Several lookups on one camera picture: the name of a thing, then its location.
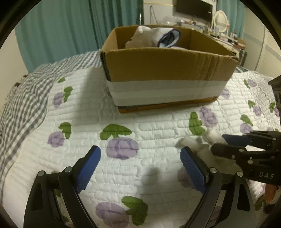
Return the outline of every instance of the metal screw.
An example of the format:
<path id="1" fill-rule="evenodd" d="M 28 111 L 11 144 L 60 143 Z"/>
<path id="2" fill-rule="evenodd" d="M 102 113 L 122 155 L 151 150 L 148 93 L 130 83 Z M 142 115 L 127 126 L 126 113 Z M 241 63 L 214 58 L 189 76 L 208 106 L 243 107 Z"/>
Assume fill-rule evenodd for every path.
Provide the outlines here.
<path id="1" fill-rule="evenodd" d="M 69 173 L 72 171 L 72 167 L 71 166 L 68 166 L 64 169 L 65 172 Z"/>
<path id="2" fill-rule="evenodd" d="M 211 173 L 216 173 L 216 172 L 217 172 L 217 169 L 214 168 L 214 167 L 211 167 L 211 168 L 210 168 L 210 172 L 211 172 Z"/>
<path id="3" fill-rule="evenodd" d="M 243 173 L 240 172 L 240 171 L 238 171 L 238 172 L 237 172 L 237 176 L 242 177 L 242 176 L 243 176 Z"/>
<path id="4" fill-rule="evenodd" d="M 43 176 L 44 174 L 45 174 L 45 171 L 43 171 L 43 170 L 41 170 L 41 171 L 38 172 L 38 176 L 39 176 L 39 177 Z"/>

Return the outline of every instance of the purple flower print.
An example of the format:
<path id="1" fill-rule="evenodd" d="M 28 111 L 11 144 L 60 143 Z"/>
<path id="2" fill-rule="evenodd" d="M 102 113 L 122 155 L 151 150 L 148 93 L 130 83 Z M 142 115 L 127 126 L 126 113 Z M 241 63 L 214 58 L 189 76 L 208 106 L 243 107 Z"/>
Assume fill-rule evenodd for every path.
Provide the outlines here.
<path id="1" fill-rule="evenodd" d="M 279 117 L 279 111 L 278 111 L 278 109 L 276 108 L 276 109 L 274 109 L 274 112 L 275 112 L 275 115 L 277 116 L 277 117 Z"/>
<path id="2" fill-rule="evenodd" d="M 241 124 L 240 125 L 240 132 L 243 134 L 250 133 L 250 131 L 253 131 L 252 127 L 249 124 Z"/>
<path id="3" fill-rule="evenodd" d="M 63 133 L 61 131 L 58 131 L 50 134 L 47 143 L 50 144 L 52 147 L 62 146 L 64 144 Z"/>
<path id="4" fill-rule="evenodd" d="M 178 181 L 182 184 L 184 188 L 194 188 L 192 180 L 184 167 L 182 167 L 178 171 Z"/>
<path id="5" fill-rule="evenodd" d="M 64 94 L 58 93 L 54 96 L 53 105 L 55 108 L 58 108 L 63 103 Z"/>
<path id="6" fill-rule="evenodd" d="M 256 87 L 257 86 L 257 84 L 252 79 L 248 79 L 248 84 L 251 87 Z"/>
<path id="7" fill-rule="evenodd" d="M 128 159 L 137 155 L 140 146 L 137 141 L 118 137 L 110 140 L 106 148 L 106 154 L 110 158 Z"/>
<path id="8" fill-rule="evenodd" d="M 229 90 L 225 87 L 223 89 L 223 91 L 221 92 L 221 96 L 224 98 L 224 99 L 229 99 L 230 97 L 230 92 Z"/>
<path id="9" fill-rule="evenodd" d="M 110 202 L 102 202 L 96 206 L 96 214 L 112 228 L 125 228 L 129 224 L 129 215 L 123 207 Z"/>
<path id="10" fill-rule="evenodd" d="M 260 106 L 254 106 L 253 112 L 256 114 L 256 116 L 261 116 L 262 110 L 260 109 Z"/>
<path id="11" fill-rule="evenodd" d="M 217 116 L 211 109 L 203 106 L 200 108 L 199 114 L 206 127 L 215 127 L 217 125 Z"/>

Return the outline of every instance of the white cloth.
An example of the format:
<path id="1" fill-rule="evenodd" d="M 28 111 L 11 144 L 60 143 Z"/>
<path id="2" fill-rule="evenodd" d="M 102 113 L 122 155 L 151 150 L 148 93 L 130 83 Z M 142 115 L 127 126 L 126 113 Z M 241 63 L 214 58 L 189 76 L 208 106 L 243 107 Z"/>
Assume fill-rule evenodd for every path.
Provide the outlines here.
<path id="1" fill-rule="evenodd" d="M 172 47 L 180 38 L 180 31 L 173 28 L 149 28 L 139 26 L 126 48 L 134 47 Z"/>
<path id="2" fill-rule="evenodd" d="M 134 106 L 216 97 L 227 81 L 150 80 L 106 81 L 114 104 Z"/>

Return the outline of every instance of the white tape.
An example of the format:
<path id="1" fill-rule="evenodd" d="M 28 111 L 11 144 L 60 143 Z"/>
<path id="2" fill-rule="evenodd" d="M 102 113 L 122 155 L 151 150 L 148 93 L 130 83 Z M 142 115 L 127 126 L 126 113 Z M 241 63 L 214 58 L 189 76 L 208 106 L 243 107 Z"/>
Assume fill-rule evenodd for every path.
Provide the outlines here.
<path id="1" fill-rule="evenodd" d="M 117 106 L 161 104 L 216 97 L 227 81 L 125 81 L 107 85 Z"/>

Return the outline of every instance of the white mirror frame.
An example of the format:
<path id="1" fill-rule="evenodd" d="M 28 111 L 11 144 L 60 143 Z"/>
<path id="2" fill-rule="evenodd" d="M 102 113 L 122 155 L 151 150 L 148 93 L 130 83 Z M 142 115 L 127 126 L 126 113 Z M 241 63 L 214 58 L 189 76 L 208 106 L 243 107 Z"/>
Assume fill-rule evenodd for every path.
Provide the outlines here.
<path id="1" fill-rule="evenodd" d="M 222 16 L 225 18 L 225 20 L 226 20 L 225 28 L 222 29 L 222 30 L 219 30 L 220 33 L 224 33 L 224 32 L 227 30 L 227 26 L 229 26 L 229 22 L 228 22 L 228 19 L 227 19 L 226 14 L 225 14 L 224 11 L 222 11 L 222 10 L 219 10 L 219 11 L 217 11 L 217 12 L 214 14 L 213 19 L 212 19 L 211 28 L 214 29 L 215 26 L 217 26 L 217 24 L 216 24 L 216 18 L 217 18 L 219 15 L 222 15 Z"/>

